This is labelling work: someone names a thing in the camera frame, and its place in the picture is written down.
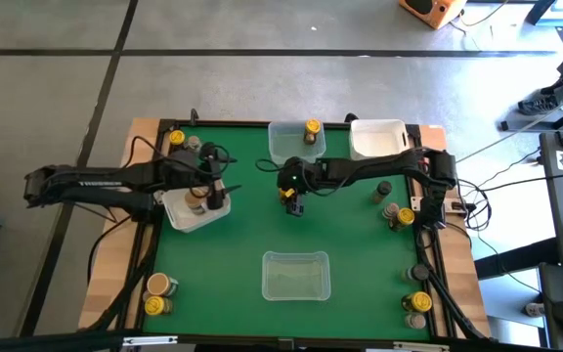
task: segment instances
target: transparent plastic container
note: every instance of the transparent plastic container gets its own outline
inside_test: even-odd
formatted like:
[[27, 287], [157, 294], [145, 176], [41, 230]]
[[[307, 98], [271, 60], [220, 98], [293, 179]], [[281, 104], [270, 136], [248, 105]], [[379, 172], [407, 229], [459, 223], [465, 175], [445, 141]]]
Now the transparent plastic container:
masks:
[[262, 295], [270, 301], [328, 300], [331, 283], [327, 253], [264, 253]]
[[325, 129], [317, 133], [317, 141], [313, 145], [303, 143], [305, 121], [271, 122], [269, 123], [269, 152], [271, 160], [282, 166], [286, 160], [299, 156], [309, 162], [325, 153]]

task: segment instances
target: table leg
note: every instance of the table leg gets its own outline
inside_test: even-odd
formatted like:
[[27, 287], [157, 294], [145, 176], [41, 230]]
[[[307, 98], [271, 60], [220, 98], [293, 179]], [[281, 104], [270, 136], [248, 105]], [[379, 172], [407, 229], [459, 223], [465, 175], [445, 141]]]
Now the table leg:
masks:
[[550, 238], [508, 250], [500, 255], [475, 260], [475, 268], [477, 278], [484, 280], [504, 275], [505, 272], [533, 268], [540, 263], [557, 264], [558, 262], [557, 238]]

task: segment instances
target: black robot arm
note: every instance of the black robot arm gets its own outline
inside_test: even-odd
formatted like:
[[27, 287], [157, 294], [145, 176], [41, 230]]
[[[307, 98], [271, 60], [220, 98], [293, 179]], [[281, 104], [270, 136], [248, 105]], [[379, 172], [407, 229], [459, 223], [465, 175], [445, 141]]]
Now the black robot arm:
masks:
[[392, 175], [409, 176], [430, 190], [429, 197], [424, 198], [420, 205], [420, 224], [431, 227], [443, 221], [445, 193], [457, 182], [455, 158], [447, 152], [418, 148], [364, 160], [319, 158], [314, 163], [292, 157], [278, 174], [278, 187], [286, 211], [301, 216], [302, 195], [318, 193], [322, 189], [348, 187], [358, 180]]

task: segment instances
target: yellow lid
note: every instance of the yellow lid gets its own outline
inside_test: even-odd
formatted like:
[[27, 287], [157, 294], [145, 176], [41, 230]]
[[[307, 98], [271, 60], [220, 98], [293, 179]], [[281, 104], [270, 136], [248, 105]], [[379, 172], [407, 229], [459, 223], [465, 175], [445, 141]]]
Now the yellow lid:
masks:
[[404, 225], [411, 225], [414, 222], [414, 212], [410, 208], [401, 208], [397, 213], [397, 220]]
[[411, 306], [424, 313], [431, 309], [431, 297], [425, 292], [416, 292], [411, 296]]
[[170, 135], [168, 135], [168, 140], [174, 146], [179, 146], [184, 143], [184, 139], [186, 139], [186, 136], [184, 135], [184, 132], [180, 130], [173, 131]]
[[145, 302], [145, 313], [149, 315], [160, 315], [164, 311], [164, 298], [151, 296]]
[[305, 130], [313, 134], [319, 133], [321, 131], [321, 122], [311, 118], [305, 123]]
[[162, 273], [155, 273], [147, 280], [147, 291], [151, 295], [162, 295], [171, 288], [168, 277]]

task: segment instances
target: plastic tray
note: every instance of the plastic tray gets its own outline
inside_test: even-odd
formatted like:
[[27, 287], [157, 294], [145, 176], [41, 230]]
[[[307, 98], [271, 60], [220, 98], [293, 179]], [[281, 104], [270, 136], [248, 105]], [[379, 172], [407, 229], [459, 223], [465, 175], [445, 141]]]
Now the plastic tray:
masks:
[[299, 156], [309, 162], [323, 156], [326, 150], [325, 129], [317, 133], [317, 140], [313, 145], [303, 143], [305, 122], [271, 122], [269, 123], [269, 152], [271, 160], [277, 165], [283, 165], [293, 156]]
[[270, 301], [328, 300], [331, 283], [327, 253], [264, 253], [262, 295]]
[[[222, 181], [220, 181], [220, 185], [221, 187], [225, 187]], [[164, 203], [168, 220], [175, 230], [189, 233], [230, 213], [232, 202], [230, 196], [226, 195], [223, 200], [222, 208], [209, 210], [204, 204], [203, 207], [205, 207], [207, 211], [203, 214], [196, 215], [188, 208], [184, 201], [184, 196], [187, 192], [189, 192], [188, 189], [171, 190], [162, 195], [162, 202]]]
[[406, 124], [397, 119], [354, 120], [349, 145], [354, 160], [398, 154], [408, 148]]

